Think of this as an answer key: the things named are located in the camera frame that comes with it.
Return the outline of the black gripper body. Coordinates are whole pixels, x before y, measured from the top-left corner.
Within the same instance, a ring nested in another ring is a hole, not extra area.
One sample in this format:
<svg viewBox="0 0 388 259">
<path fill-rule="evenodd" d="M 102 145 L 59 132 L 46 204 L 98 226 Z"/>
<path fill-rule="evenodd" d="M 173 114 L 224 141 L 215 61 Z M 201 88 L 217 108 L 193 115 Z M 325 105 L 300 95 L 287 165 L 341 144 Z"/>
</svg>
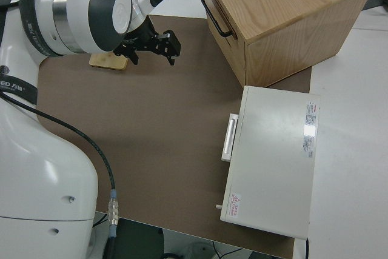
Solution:
<svg viewBox="0 0 388 259">
<path fill-rule="evenodd" d="M 135 51 L 149 51 L 162 56 L 180 56 L 181 43 L 172 30 L 159 34 L 150 18 L 135 30 L 125 35 L 124 40 L 114 49 L 117 56 L 132 56 Z"/>
</svg>

